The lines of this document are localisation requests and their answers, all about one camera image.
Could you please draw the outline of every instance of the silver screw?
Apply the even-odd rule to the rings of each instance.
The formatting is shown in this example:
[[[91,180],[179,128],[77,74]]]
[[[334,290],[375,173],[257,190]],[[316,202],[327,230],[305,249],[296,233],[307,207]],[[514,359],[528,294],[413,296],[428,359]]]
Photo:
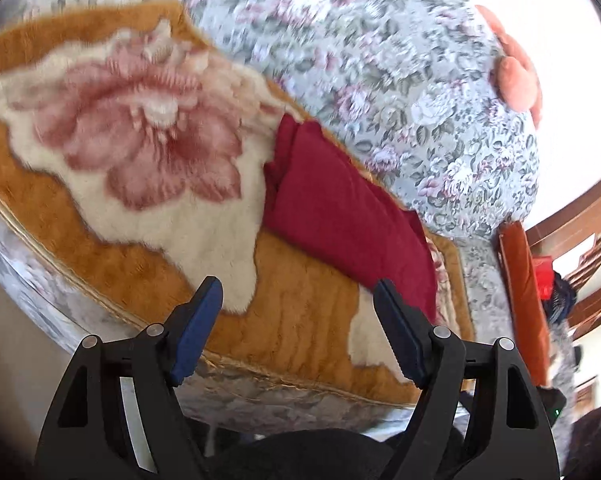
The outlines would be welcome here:
[[[501,337],[498,340],[498,344],[500,344],[500,348],[503,350],[513,350],[514,349],[514,341],[508,339],[506,337]]]
[[[161,335],[163,333],[163,326],[161,323],[154,323],[153,325],[149,325],[147,327],[147,335],[156,337],[157,335]]]
[[[439,325],[434,327],[434,335],[440,339],[447,339],[450,335],[452,335],[452,332],[450,332],[450,329],[446,326]]]
[[[95,335],[88,335],[83,339],[82,345],[83,348],[93,348],[98,344],[98,337]]]

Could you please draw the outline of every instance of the stuffed animal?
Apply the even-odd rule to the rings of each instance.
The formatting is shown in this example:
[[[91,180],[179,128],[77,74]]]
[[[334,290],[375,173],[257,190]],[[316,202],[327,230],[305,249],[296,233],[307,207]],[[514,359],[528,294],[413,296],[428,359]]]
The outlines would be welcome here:
[[[496,15],[487,7],[476,6],[497,35],[505,51],[496,72],[498,90],[503,100],[516,112],[530,111],[538,128],[543,114],[543,93],[532,60],[520,44],[505,32]]]

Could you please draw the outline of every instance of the maroon fabric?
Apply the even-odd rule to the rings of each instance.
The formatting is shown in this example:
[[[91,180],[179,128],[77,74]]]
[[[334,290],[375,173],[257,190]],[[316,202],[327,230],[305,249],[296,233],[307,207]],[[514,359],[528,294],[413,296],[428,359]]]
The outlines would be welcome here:
[[[365,287],[382,278],[436,318],[436,276],[418,216],[369,182],[315,122],[286,115],[264,166],[263,225]]]

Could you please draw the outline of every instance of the black device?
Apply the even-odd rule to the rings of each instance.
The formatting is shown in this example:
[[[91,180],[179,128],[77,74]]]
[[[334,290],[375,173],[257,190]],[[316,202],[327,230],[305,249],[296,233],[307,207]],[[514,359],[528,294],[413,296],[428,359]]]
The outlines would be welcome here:
[[[403,374],[422,390],[379,480],[558,480],[549,420],[513,341],[463,341],[405,305],[386,280],[375,287],[373,299]],[[121,341],[103,343],[94,335],[83,339],[40,434],[35,459],[39,477],[213,480],[173,388],[194,373],[221,306],[222,286],[207,277],[192,300],[177,306],[164,324],[152,324]],[[157,473],[136,463],[120,377],[133,378]],[[440,472],[463,379],[477,380],[463,456]]]

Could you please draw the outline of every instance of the orange cushion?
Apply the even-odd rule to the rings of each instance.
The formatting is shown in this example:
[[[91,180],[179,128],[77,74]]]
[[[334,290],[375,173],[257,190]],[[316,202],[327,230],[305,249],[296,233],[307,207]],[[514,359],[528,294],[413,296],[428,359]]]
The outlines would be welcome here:
[[[516,345],[535,386],[547,385],[549,328],[538,294],[532,253],[520,222],[499,228],[500,251],[512,307]]]

